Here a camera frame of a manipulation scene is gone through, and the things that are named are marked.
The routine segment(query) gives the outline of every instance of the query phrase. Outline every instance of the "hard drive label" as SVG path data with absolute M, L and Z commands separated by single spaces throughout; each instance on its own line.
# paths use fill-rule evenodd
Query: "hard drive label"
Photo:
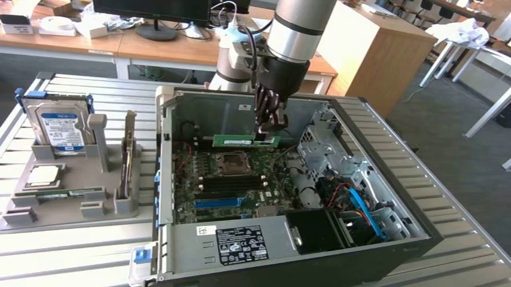
M 51 145 L 61 151 L 79 151 L 84 147 L 81 131 L 76 128 L 75 114 L 43 113 L 43 125 Z
M 216 230 L 221 265 L 270 259 L 259 225 Z

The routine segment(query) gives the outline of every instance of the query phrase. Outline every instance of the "metal table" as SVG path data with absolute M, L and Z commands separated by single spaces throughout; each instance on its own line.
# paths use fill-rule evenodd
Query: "metal table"
M 97 113 L 107 114 L 107 141 L 120 142 L 128 109 L 136 117 L 136 138 L 144 147 L 140 215 L 135 218 L 41 228 L 0 235 L 0 285 L 127 286 L 131 249 L 152 238 L 155 166 L 153 94 L 160 83 L 55 75 L 32 88 L 92 93 Z M 403 264 L 382 281 L 364 286 L 511 286 L 511 260 L 468 215 L 442 183 L 400 141 L 372 108 L 356 98 L 340 103 L 446 237 L 418 260 Z M 0 210 L 31 155 L 33 133 L 19 108 L 1 127 Z M 356 152 L 354 143 L 348 143 Z

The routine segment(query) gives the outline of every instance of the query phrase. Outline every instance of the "floor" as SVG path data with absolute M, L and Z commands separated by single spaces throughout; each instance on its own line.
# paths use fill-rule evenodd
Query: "floor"
M 115 66 L 75 60 L 49 59 L 0 54 L 0 122 L 15 106 L 13 91 L 27 88 L 39 71 L 60 74 L 115 77 Z M 403 95 L 403 100 L 419 88 L 419 81 L 428 65 L 420 71 Z M 165 70 L 161 80 L 180 82 L 185 71 Z M 212 74 L 197 72 L 199 82 Z M 136 67 L 131 78 L 141 80 Z M 476 218 L 496 242 L 511 253 L 511 173 L 500 164 L 511 158 L 511 129 L 491 122 L 472 139 L 463 138 L 488 104 L 447 80 L 436 80 L 415 94 L 408 102 L 400 102 L 388 119 L 403 138 L 419 147 L 418 156 L 432 173 Z

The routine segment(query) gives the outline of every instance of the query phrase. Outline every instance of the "blue clip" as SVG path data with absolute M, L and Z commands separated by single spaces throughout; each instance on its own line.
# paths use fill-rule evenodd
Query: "blue clip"
M 16 99 L 16 102 L 19 103 L 21 109 L 23 109 L 23 113 L 25 114 L 27 111 L 25 111 L 25 107 L 23 106 L 23 102 L 21 102 L 21 97 L 23 97 L 23 94 L 25 93 L 25 90 L 21 89 L 21 88 L 17 88 L 15 90 L 15 93 L 16 93 L 16 96 L 15 96 L 15 99 Z
M 371 226 L 372 226 L 372 229 L 375 230 L 376 235 L 383 239 L 383 241 L 387 241 L 388 237 L 383 234 L 379 225 L 376 224 L 375 220 L 372 219 L 372 216 L 367 210 L 366 203 L 362 200 L 359 193 L 352 188 L 350 188 L 350 193 L 351 193 L 351 197 L 350 197 L 351 202 L 354 203 L 355 207 L 358 209 L 362 209 L 363 213 L 366 214 L 367 220 L 371 223 Z
M 157 170 L 156 175 L 153 176 L 153 181 L 160 182 L 160 170 Z
M 29 97 L 32 99 L 44 99 L 47 95 L 48 93 L 45 91 L 29 91 L 25 97 Z
M 151 262 L 151 249 L 139 249 L 135 251 L 135 260 L 136 264 L 149 263 Z
M 88 106 L 88 113 L 93 114 L 95 113 L 95 98 L 92 97 L 91 94 L 85 96 L 87 99 L 87 106 Z

